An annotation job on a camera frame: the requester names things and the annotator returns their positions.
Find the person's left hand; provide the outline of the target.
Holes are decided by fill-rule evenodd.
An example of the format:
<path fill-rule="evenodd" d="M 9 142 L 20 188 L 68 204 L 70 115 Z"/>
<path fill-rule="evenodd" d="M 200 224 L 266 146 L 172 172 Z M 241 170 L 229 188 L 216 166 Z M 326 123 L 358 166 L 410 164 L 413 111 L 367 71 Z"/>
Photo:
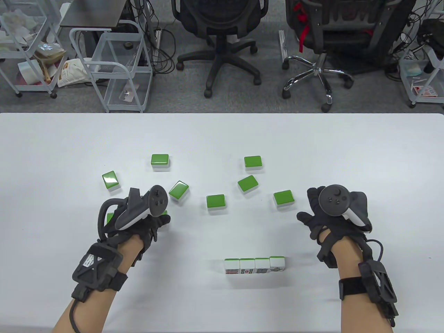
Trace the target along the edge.
<path fill-rule="evenodd" d="M 123 255 L 124 260 L 135 266 L 142 259 L 143 254 L 149 249 L 151 243 L 157 241 L 157 231 L 171 222 L 171 216 L 162 214 L 159 217 L 148 215 L 125 230 L 117 230 L 115 222 L 117 214 L 103 227 L 103 232 L 108 238 L 109 245 L 116 246 Z"/>

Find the person's right hand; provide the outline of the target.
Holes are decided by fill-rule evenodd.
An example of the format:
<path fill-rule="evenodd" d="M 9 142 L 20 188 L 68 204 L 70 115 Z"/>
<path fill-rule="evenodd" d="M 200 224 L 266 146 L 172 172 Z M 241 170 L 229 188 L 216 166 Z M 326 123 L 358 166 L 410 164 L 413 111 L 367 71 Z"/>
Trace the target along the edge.
<path fill-rule="evenodd" d="M 319 261 L 324 262 L 328 268 L 337 268 L 337 258 L 332 248 L 343 238 L 350 238 L 357 244 L 364 254 L 364 260 L 372 258 L 372 250 L 366 244 L 367 238 L 356 225 L 347 222 L 343 216 L 330 216 L 320 207 L 319 196 L 325 187 L 309 188 L 307 197 L 314 215 L 298 212 L 297 219 L 310 229 L 310 238 L 316 240 L 321 246 L 317 254 Z"/>

